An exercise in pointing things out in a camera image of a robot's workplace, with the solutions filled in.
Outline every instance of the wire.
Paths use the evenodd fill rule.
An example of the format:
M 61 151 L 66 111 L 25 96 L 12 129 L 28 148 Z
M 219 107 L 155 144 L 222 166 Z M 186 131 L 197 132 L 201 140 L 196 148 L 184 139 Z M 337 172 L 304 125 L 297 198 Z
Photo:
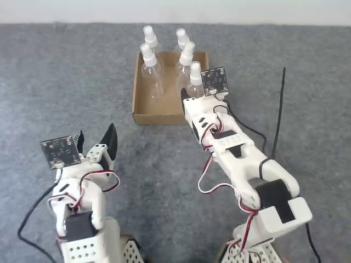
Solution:
M 248 233 L 249 233 L 250 227 L 251 227 L 251 222 L 252 222 L 253 218 L 257 215 L 257 213 L 258 213 L 258 212 L 253 212 L 253 213 L 251 213 L 251 214 L 248 216 L 248 218 L 247 218 L 247 221 L 246 221 L 246 231 L 245 231 L 245 234 L 244 234 L 244 238 L 242 239 L 241 249 L 240 249 L 238 255 L 245 249 L 245 245 L 246 245 Z
M 262 166 L 265 162 L 267 162 L 270 159 L 274 159 L 275 158 L 275 152 L 276 152 L 276 146 L 278 144 L 278 137 L 279 137 L 279 131 L 280 131 L 280 123 L 281 123 L 281 116 L 282 116 L 282 108 L 283 108 L 283 98 L 284 98 L 284 86 L 285 86 L 285 71 L 286 68 L 283 68 L 283 74 L 282 74 L 282 79 L 281 79 L 281 88 L 280 88 L 280 100 L 279 100 L 279 112 L 278 112 L 278 121 L 276 124 L 276 131 L 275 131 L 275 138 L 274 138 L 274 142 L 273 142 L 273 148 L 272 148 L 272 152 L 270 154 L 269 158 L 264 159 L 260 164 L 259 164 L 259 177 L 261 179 L 263 179 L 262 177 Z M 307 232 L 307 237 L 308 237 L 308 241 L 309 244 L 313 250 L 314 255 L 316 256 L 318 263 L 321 263 L 321 259 L 320 256 L 316 250 L 316 248 L 314 247 L 313 241 L 312 241 L 312 237 L 311 237 L 311 233 L 309 230 L 309 224 L 306 223 L 306 232 Z
M 88 177 L 90 175 L 94 175 L 94 174 L 113 174 L 116 177 L 117 183 L 115 183 L 112 187 L 103 190 L 103 192 L 110 192 L 110 191 L 116 189 L 117 187 L 119 187 L 119 185 L 121 184 L 121 179 L 118 177 L 118 175 L 113 170 L 90 171 L 89 173 L 84 174 L 79 181 L 80 196 L 79 196 L 78 200 L 72 206 L 73 210 L 77 209 L 79 204 L 82 201 L 83 194 L 84 194 L 84 189 L 82 187 L 83 180 L 86 179 L 86 177 Z
M 211 129 L 211 127 L 212 127 L 213 125 L 216 126 L 216 131 L 215 131 L 215 133 L 219 130 L 218 126 L 217 126 L 215 123 L 211 123 L 209 126 L 207 126 L 206 130 L 203 132 L 203 135 L 202 135 L 201 141 L 200 141 L 200 142 L 201 142 L 201 145 L 202 145 L 202 147 L 203 147 L 204 149 L 205 149 L 205 147 L 208 146 L 208 145 L 206 145 L 206 146 L 203 145 L 203 139 L 205 138 L 207 132 Z
M 275 138 L 274 138 L 272 153 L 270 155 L 270 157 L 272 159 L 275 158 L 275 150 L 276 150 L 276 146 L 278 144 L 278 136 L 279 136 L 279 130 L 280 130 L 280 123 L 281 123 L 281 114 L 282 114 L 282 111 L 283 111 L 283 96 L 284 96 L 284 86 L 285 86 L 285 70 L 286 69 L 284 67 L 283 68 L 283 76 L 281 78 L 278 121 L 277 121 L 277 124 L 276 124 L 276 131 L 275 131 Z
M 48 253 L 46 252 L 43 248 L 41 248 L 39 245 L 35 244 L 34 242 L 32 241 L 29 241 L 28 239 L 24 238 L 22 236 L 22 230 L 23 228 L 26 226 L 27 222 L 28 222 L 28 219 L 29 217 L 31 216 L 31 214 L 33 213 L 34 209 L 36 209 L 36 207 L 39 205 L 39 203 L 44 199 L 45 196 L 47 196 L 49 193 L 51 193 L 51 191 L 59 184 L 61 178 L 62 178 L 62 173 L 63 173 L 63 170 L 61 169 L 61 173 L 60 173 L 60 176 L 59 178 L 54 182 L 54 184 L 49 188 L 47 189 L 35 202 L 34 204 L 32 205 L 32 207 L 29 209 L 29 211 L 27 212 L 26 216 L 24 217 L 20 227 L 18 228 L 18 231 L 17 231 L 17 236 L 18 236 L 18 239 L 20 239 L 21 241 L 25 242 L 26 244 L 36 248 L 37 250 L 39 250 L 41 253 L 43 253 L 52 263 L 56 263 L 56 261 L 54 260 L 54 258 Z
M 242 203 L 242 197 L 240 196 L 239 199 L 237 200 L 237 205 L 239 206 L 239 208 L 244 211 L 245 213 L 255 213 L 257 212 L 258 210 L 254 210 L 254 209 L 251 209 L 249 207 L 244 207 L 243 206 L 243 203 Z
M 238 238 L 237 240 L 233 240 L 233 241 L 228 241 L 227 242 L 227 244 L 229 245 L 227 248 L 228 252 L 230 253 L 230 250 L 232 248 L 235 248 L 235 246 L 238 245 L 240 241 L 241 241 L 241 238 Z
M 313 241 L 312 241 L 311 232 L 309 231 L 309 224 L 308 224 L 308 223 L 306 223 L 306 232 L 307 232 L 307 237 L 308 237 L 309 245 L 311 246 L 314 255 L 315 255 L 316 258 L 318 259 L 318 263 L 321 263 L 322 261 L 321 261 L 321 259 L 320 259 L 320 256 L 319 256 L 319 254 L 318 254 L 316 248 L 314 247 L 314 244 L 313 244 Z
M 261 256 L 260 256 L 258 253 L 254 252 L 254 251 L 249 251 L 248 253 L 249 253 L 249 254 L 250 254 L 250 253 L 253 253 L 253 254 L 257 255 L 257 256 L 258 256 L 258 259 L 259 259 L 259 263 L 262 262 L 262 261 L 261 261 Z
M 213 188 L 211 188 L 210 190 L 207 190 L 207 191 L 201 189 L 200 183 L 201 183 L 203 177 L 205 176 L 205 174 L 206 174 L 206 172 L 208 170 L 208 167 L 210 166 L 210 163 L 212 162 L 212 160 L 213 160 L 213 157 L 212 157 L 212 155 L 210 155 L 210 157 L 207 159 L 207 161 L 205 163 L 205 166 L 204 166 L 203 171 L 202 171 L 202 175 L 201 175 L 199 181 L 197 182 L 197 188 L 199 189 L 199 191 L 201 193 L 204 193 L 204 194 L 210 194 L 210 193 L 213 193 L 215 190 L 217 190 L 220 187 L 227 186 L 227 187 L 232 188 L 234 190 L 234 192 L 235 192 L 236 191 L 235 187 L 233 185 L 231 185 L 231 184 L 227 184 L 226 182 L 223 182 L 221 184 L 217 184 L 215 187 L 213 187 Z
M 52 200 L 55 200 L 55 199 L 58 199 L 58 198 L 62 198 L 62 199 L 63 199 L 63 198 L 65 198 L 65 197 L 71 198 L 71 199 L 73 200 L 73 204 L 77 201 L 77 199 L 75 199 L 73 196 L 71 196 L 71 195 L 69 195 L 69 194 L 67 194 L 67 193 L 63 193 L 63 194 L 61 194 L 61 195 L 56 195 L 56 196 L 51 196 L 51 197 L 48 199 L 48 206 L 49 206 L 51 212 L 54 213 L 53 207 L 52 207 L 52 205 L 51 205 Z
M 259 164 L 259 177 L 263 180 L 263 175 L 262 175 L 262 166 L 265 162 L 268 160 L 274 159 L 275 158 L 275 151 L 276 151 L 276 146 L 278 144 L 278 137 L 279 137 L 279 131 L 280 131 L 280 123 L 281 123 L 281 115 L 282 115 L 282 110 L 283 110 L 283 98 L 284 98 L 284 86 L 285 86 L 285 67 L 283 68 L 283 75 L 281 78 L 281 88 L 280 88 L 280 100 L 279 100 L 279 112 L 278 112 L 278 121 L 276 124 L 276 131 L 275 131 L 275 136 L 274 136 L 274 142 L 273 142 L 273 148 L 272 152 L 270 154 L 270 157 L 264 159 L 260 164 Z

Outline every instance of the bottle cap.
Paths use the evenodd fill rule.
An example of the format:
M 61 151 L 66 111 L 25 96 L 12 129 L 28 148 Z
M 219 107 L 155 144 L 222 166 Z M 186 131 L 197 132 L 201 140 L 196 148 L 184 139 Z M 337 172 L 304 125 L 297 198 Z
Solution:
M 140 50 L 143 55 L 144 63 L 147 67 L 153 67 L 157 64 L 155 53 L 152 52 L 148 44 L 141 44 Z
M 189 41 L 189 37 L 184 28 L 179 28 L 176 32 L 178 39 L 178 46 L 181 50 L 185 48 L 185 44 Z
M 194 48 L 195 44 L 192 41 L 188 41 L 180 55 L 179 63 L 183 66 L 189 66 L 193 60 Z
M 150 48 L 155 48 L 158 41 L 152 26 L 144 26 L 143 31 L 145 35 L 145 43 L 148 44 Z
M 199 86 L 202 84 L 201 78 L 201 67 L 199 62 L 191 63 L 190 68 L 190 83 L 194 86 Z

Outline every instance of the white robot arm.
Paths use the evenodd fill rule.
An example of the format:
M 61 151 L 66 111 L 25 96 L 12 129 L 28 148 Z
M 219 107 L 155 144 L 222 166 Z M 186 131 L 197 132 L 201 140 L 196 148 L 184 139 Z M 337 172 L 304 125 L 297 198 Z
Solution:
M 64 262 L 123 263 L 134 260 L 143 263 L 137 241 L 121 237 L 117 221 L 105 217 L 104 192 L 120 184 L 120 178 L 113 171 L 117 151 L 115 126 L 109 126 L 101 142 L 92 147 L 86 157 L 82 154 L 83 134 L 75 140 L 77 148 L 68 148 L 73 142 L 67 138 L 42 142 L 49 164 L 60 168 L 56 173 L 59 183 L 48 204 L 56 216 Z M 70 166 L 67 166 L 71 159 L 75 160 L 74 164 L 69 162 Z M 106 189 L 113 176 L 113 186 Z
M 299 197 L 296 179 L 275 160 L 267 160 L 241 130 L 223 101 L 227 94 L 190 98 L 183 89 L 181 95 L 186 121 L 199 144 L 211 152 L 199 190 L 210 193 L 218 186 L 230 186 L 240 208 L 250 213 L 247 223 L 234 230 L 234 240 L 229 242 L 220 262 L 230 262 L 233 256 L 248 259 L 253 255 L 250 253 L 258 254 L 265 262 L 280 262 L 273 261 L 278 256 L 270 253 L 274 252 L 271 242 L 310 221 L 312 214 L 304 198 Z M 211 160 L 220 165 L 231 184 L 203 191 L 200 181 Z M 249 183 L 253 178 L 265 183 L 253 188 Z

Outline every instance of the perforated base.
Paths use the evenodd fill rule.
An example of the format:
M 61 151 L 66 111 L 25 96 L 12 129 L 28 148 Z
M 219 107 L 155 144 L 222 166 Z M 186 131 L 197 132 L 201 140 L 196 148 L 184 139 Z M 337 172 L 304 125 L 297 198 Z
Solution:
M 244 253 L 243 251 L 237 256 L 235 255 L 240 251 L 239 245 L 234 246 L 230 250 L 226 246 L 225 249 L 226 252 L 220 263 L 247 263 L 249 262 L 248 256 L 253 263 L 283 263 L 271 244 L 255 246 L 249 250 L 249 253 Z
M 138 245 L 134 240 L 129 240 L 123 249 L 124 263 L 144 263 Z

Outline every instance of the cardboard box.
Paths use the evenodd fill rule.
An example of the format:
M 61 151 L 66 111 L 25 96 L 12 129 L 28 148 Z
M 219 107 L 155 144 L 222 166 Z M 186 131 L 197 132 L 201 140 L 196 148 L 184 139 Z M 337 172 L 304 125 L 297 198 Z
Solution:
M 160 52 L 157 57 L 165 72 L 163 86 L 165 93 L 159 100 L 151 100 L 144 92 L 141 67 L 144 63 L 141 53 L 137 55 L 134 73 L 133 118 L 140 125 L 183 124 L 185 123 L 180 96 L 176 95 L 177 74 L 175 66 L 179 53 Z M 201 70 L 208 70 L 208 52 L 194 52 L 193 61 L 201 64 Z

